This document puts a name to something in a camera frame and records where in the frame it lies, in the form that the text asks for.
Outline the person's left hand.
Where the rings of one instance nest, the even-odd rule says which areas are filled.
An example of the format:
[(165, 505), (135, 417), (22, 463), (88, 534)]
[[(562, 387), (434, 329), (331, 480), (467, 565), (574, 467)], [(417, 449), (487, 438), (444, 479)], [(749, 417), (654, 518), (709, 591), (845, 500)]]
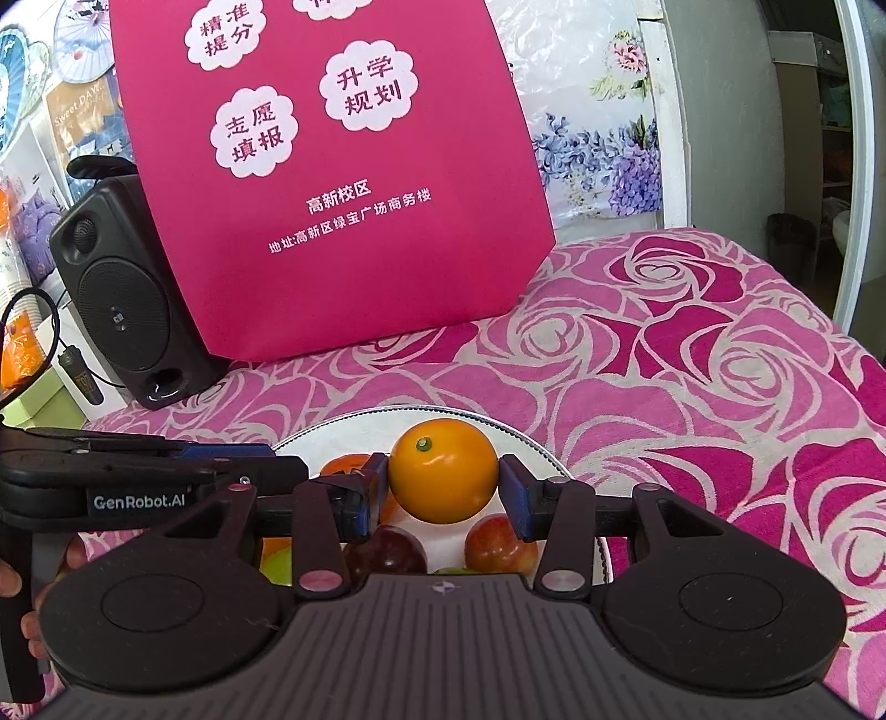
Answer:
[[(66, 548), (65, 559), (61, 561), (59, 571), (51, 584), (42, 588), (33, 600), (33, 609), (21, 620), (21, 633), (29, 644), (29, 652), (36, 660), (47, 660), (48, 651), (45, 646), (42, 630), (40, 629), (39, 611), (44, 604), (45, 597), (54, 585), (59, 584), (68, 574), (87, 564), (86, 548), (80, 536), (72, 537)], [(13, 568), (4, 561), (0, 561), (0, 595), (3, 599), (12, 599), (23, 592), (23, 579)]]

